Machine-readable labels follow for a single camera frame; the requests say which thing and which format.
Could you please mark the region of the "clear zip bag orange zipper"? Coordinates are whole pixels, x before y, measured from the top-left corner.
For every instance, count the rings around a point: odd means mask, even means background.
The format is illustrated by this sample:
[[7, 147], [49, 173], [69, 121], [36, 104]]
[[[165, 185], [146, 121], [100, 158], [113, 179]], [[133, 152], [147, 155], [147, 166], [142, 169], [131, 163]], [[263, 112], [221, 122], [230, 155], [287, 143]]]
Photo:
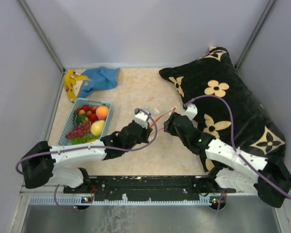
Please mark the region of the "clear zip bag orange zipper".
[[155, 120], [158, 132], [164, 129], [164, 122], [176, 109], [177, 106], [147, 107], [147, 110], [151, 113], [152, 118]]

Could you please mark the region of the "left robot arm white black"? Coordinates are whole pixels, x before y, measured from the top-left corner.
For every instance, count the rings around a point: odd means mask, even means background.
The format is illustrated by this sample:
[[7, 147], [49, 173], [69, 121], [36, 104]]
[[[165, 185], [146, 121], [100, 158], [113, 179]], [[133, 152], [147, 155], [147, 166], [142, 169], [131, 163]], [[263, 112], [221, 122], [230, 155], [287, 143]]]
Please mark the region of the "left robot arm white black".
[[34, 189], [45, 184], [59, 184], [84, 193], [91, 187], [86, 169], [68, 168], [68, 165], [118, 158], [136, 145], [148, 143], [151, 132], [150, 127], [144, 128], [132, 121], [121, 131], [90, 143], [51, 147], [47, 141], [39, 142], [22, 157], [25, 187]]

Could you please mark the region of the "green grape bunch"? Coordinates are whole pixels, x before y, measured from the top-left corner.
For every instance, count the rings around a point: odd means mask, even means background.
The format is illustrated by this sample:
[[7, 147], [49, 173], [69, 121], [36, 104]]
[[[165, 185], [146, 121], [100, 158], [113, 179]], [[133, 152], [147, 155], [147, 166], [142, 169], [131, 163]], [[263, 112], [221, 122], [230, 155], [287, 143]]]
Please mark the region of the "green grape bunch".
[[92, 134], [89, 133], [89, 134], [85, 134], [82, 137], [72, 138], [71, 139], [71, 143], [72, 143], [72, 145], [84, 144], [84, 143], [88, 143], [88, 142], [95, 141], [97, 139], [98, 139], [97, 136], [94, 136], [94, 135], [92, 135]]

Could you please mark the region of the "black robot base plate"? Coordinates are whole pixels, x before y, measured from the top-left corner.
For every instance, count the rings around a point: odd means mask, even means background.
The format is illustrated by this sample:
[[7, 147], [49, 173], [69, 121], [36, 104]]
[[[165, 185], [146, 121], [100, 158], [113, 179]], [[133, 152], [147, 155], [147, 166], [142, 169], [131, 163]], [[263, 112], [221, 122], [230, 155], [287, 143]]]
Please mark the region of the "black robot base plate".
[[81, 186], [64, 187], [65, 194], [94, 195], [96, 201], [184, 201], [223, 189], [206, 176], [91, 176]]

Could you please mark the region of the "yellow pikachu plush toy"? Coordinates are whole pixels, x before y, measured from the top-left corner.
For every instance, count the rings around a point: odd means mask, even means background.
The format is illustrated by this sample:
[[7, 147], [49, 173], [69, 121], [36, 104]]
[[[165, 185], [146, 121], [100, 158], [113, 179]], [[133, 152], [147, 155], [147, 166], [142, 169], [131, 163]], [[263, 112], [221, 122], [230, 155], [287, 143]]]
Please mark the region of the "yellow pikachu plush toy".
[[66, 72], [64, 76], [64, 89], [69, 101], [75, 102], [81, 93], [83, 84], [88, 84], [90, 79], [86, 75], [81, 75], [73, 69]]

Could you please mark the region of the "red strawberry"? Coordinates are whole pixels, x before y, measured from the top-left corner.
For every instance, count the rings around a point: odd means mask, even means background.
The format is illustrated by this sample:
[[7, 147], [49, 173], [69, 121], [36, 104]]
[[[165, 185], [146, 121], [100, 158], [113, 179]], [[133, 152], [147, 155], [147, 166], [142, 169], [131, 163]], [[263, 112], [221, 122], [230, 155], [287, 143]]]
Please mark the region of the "red strawberry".
[[84, 110], [85, 112], [87, 112], [90, 110], [90, 107], [87, 104], [85, 104], [81, 107], [81, 109]]

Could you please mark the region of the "blue cloth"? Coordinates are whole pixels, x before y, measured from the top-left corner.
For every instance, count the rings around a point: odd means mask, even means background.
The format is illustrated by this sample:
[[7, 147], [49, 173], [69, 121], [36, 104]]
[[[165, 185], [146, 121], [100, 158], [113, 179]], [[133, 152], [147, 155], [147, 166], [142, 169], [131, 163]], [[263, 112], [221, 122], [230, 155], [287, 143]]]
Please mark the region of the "blue cloth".
[[117, 75], [120, 68], [98, 67], [85, 70], [82, 75], [88, 79], [83, 80], [78, 98], [85, 98], [95, 90], [110, 90], [118, 85]]

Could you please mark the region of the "yellow pear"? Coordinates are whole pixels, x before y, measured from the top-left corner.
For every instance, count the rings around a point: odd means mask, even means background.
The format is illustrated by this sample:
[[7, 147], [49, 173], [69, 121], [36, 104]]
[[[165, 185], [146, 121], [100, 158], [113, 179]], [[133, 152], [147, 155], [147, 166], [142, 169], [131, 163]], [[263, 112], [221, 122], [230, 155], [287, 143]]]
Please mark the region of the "yellow pear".
[[104, 120], [95, 121], [90, 128], [90, 132], [94, 136], [100, 136], [102, 134], [103, 128], [105, 125]]

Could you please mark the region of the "orange peach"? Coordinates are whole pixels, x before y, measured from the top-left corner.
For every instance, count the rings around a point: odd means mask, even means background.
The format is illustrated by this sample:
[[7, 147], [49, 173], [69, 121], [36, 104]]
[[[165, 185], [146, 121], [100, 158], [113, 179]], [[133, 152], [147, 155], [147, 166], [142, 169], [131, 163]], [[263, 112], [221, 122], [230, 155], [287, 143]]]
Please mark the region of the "orange peach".
[[106, 105], [99, 106], [96, 109], [96, 116], [99, 120], [105, 120], [108, 116], [109, 108]]

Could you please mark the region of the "purple grape bunch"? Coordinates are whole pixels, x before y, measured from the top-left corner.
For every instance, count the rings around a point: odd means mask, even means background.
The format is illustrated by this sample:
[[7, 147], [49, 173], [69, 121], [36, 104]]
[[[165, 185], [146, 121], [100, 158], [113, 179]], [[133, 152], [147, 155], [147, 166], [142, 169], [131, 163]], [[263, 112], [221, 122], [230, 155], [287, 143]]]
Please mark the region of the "purple grape bunch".
[[83, 137], [90, 131], [90, 128], [91, 128], [91, 122], [89, 121], [82, 122], [75, 129], [69, 131], [65, 135], [65, 137], [68, 139]]

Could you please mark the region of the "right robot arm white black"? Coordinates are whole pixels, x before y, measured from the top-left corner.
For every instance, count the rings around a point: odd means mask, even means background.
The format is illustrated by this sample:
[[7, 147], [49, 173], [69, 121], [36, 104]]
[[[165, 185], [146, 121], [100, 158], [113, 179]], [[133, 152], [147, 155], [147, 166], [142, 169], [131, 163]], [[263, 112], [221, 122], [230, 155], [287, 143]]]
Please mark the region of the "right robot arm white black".
[[256, 194], [263, 202], [280, 208], [291, 189], [291, 174], [283, 159], [260, 157], [234, 149], [214, 136], [195, 128], [187, 116], [172, 113], [163, 124], [164, 132], [178, 137], [199, 156], [203, 167], [212, 160], [207, 187], [212, 192], [234, 189]]

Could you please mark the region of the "light blue plastic basket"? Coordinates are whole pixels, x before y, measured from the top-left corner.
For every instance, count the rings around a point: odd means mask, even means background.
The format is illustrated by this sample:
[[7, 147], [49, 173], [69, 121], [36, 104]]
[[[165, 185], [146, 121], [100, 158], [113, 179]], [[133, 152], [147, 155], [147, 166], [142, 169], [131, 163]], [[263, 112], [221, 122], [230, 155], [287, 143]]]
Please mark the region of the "light blue plastic basket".
[[74, 143], [72, 142], [73, 139], [70, 138], [66, 138], [66, 135], [74, 130], [78, 123], [77, 123], [77, 116], [75, 114], [75, 111], [81, 107], [83, 107], [84, 105], [88, 105], [89, 107], [99, 107], [99, 106], [107, 106], [109, 108], [109, 112], [108, 115], [106, 117], [105, 120], [105, 124], [102, 128], [102, 133], [101, 135], [99, 135], [97, 137], [97, 139], [100, 139], [101, 137], [105, 136], [109, 127], [109, 124], [111, 122], [111, 118], [112, 118], [112, 112], [113, 112], [113, 107], [111, 102], [109, 101], [93, 101], [93, 100], [89, 100], [89, 99], [85, 99], [85, 98], [78, 98], [76, 99], [75, 103], [73, 104], [72, 110], [70, 111], [69, 117], [66, 121], [66, 124], [64, 126], [64, 129], [61, 133], [60, 138], [58, 139], [57, 145], [59, 146], [68, 146], [68, 145], [73, 145]]

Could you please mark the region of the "black floral pillow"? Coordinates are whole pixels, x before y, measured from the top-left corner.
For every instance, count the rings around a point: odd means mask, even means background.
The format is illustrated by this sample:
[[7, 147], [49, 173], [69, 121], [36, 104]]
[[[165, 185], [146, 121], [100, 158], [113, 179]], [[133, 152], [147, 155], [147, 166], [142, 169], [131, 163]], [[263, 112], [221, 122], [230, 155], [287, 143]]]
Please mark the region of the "black floral pillow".
[[159, 75], [174, 84], [183, 103], [196, 105], [195, 128], [249, 154], [284, 159], [284, 134], [239, 77], [226, 48], [210, 47], [200, 58], [163, 68]]

